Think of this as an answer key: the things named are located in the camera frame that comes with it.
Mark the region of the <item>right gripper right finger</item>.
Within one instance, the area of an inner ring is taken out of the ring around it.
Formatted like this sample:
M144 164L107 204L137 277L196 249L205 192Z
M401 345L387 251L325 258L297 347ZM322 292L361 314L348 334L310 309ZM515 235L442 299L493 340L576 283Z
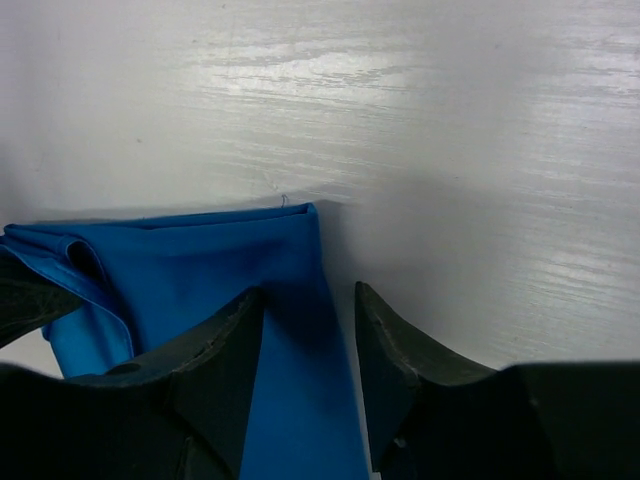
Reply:
M355 287L371 465L384 479L635 479L639 365L494 370Z

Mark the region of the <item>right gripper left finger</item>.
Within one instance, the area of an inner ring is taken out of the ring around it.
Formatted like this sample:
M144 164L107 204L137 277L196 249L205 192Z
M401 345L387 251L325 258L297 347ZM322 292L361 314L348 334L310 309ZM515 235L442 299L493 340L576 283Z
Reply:
M102 375L1 367L5 479L235 479L262 343L250 288Z

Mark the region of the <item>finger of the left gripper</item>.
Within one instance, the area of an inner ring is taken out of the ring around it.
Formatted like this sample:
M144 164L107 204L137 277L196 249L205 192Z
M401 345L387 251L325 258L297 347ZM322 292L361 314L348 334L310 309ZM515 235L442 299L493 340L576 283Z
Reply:
M1 254L1 347L68 315L83 299Z

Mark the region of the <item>blue cloth napkin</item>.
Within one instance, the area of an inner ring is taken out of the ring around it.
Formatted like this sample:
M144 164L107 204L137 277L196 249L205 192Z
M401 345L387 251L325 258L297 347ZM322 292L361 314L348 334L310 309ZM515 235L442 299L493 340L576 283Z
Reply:
M9 225L1 249L78 295L46 326L61 372L102 374L259 286L268 299L240 475L368 477L311 204L108 223Z

